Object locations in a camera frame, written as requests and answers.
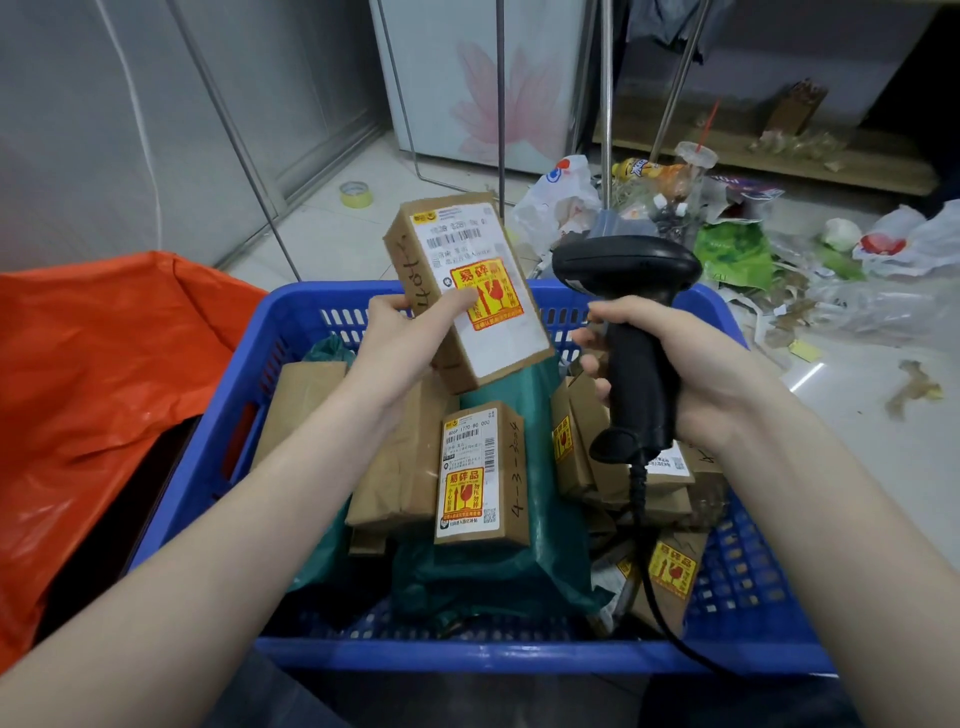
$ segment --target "yellow tape roll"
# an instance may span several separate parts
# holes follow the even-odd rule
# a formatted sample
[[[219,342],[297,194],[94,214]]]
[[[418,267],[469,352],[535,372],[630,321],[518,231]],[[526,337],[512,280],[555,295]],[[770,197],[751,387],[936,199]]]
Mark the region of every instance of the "yellow tape roll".
[[[373,195],[365,182],[344,182],[340,185],[340,202],[347,207],[369,207]]]

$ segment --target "straw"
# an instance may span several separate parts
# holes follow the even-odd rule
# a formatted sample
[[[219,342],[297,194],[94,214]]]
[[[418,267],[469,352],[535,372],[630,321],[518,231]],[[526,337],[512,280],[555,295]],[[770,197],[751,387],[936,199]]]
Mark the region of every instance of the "straw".
[[[717,100],[713,104],[713,111],[710,112],[710,116],[707,117],[707,123],[704,124],[704,132],[700,134],[700,141],[697,142],[697,151],[699,152],[701,147],[704,146],[704,142],[707,141],[707,134],[710,133],[710,127],[713,126],[713,117],[717,115],[717,109],[720,108],[720,98],[717,97]]]

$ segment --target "green plastic bag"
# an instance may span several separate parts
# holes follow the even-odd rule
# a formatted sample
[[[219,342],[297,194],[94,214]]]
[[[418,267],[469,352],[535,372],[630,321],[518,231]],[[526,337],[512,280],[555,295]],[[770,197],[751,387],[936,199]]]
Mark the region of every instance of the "green plastic bag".
[[[303,361],[346,361],[349,367],[357,355],[344,346],[343,340],[336,334],[330,334],[319,341],[306,353]],[[349,531],[347,530],[347,510],[350,499],[337,513],[337,517],[320,539],[313,553],[294,577],[294,583],[287,592],[295,592],[307,584],[336,582],[347,584],[350,577],[348,562]]]
[[[704,225],[693,254],[707,277],[721,283],[766,291],[773,282],[774,259],[760,223]]]
[[[612,595],[590,586],[587,527],[580,507],[557,494],[550,395],[557,359],[516,372],[460,397],[461,408],[509,404],[524,421],[530,543],[433,545],[433,530],[400,544],[393,608],[439,629],[459,619],[503,614],[531,619],[591,614]]]

